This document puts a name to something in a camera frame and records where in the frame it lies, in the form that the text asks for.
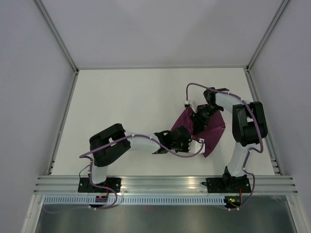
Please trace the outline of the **purple cloth napkin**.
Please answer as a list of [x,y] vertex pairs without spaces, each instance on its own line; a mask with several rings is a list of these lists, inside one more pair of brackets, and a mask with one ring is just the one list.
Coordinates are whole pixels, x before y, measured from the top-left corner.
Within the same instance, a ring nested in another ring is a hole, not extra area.
[[209,120],[208,125],[205,130],[201,133],[194,135],[192,132],[192,120],[190,115],[193,113],[192,109],[185,108],[182,114],[178,117],[177,121],[173,124],[171,130],[184,126],[188,129],[193,139],[202,138],[205,141],[205,152],[203,156],[208,157],[213,150],[216,148],[218,142],[220,141],[224,131],[225,131],[225,122],[221,114],[221,109],[217,111]]

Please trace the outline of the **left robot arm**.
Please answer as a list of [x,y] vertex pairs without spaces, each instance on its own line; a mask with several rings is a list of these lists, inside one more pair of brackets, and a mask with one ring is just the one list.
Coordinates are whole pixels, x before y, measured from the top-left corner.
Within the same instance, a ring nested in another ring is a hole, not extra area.
[[89,187],[102,192],[106,187],[108,166],[128,151],[143,151],[151,154],[165,154],[167,150],[189,152],[192,141],[189,131],[180,126],[172,131],[162,131],[147,137],[134,137],[133,133],[117,123],[95,134],[89,139],[90,150],[108,145],[92,154],[91,179]]

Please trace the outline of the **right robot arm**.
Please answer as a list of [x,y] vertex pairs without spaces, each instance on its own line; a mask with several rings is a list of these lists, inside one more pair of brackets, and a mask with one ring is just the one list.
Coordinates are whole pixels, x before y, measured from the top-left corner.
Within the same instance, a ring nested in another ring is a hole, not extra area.
[[226,192],[236,192],[249,184],[246,163],[251,151],[263,152],[262,140],[268,134],[263,105],[259,101],[247,102],[226,88],[207,87],[203,95],[207,105],[190,116],[193,134],[201,133],[215,113],[227,110],[232,114],[235,147],[218,185]]

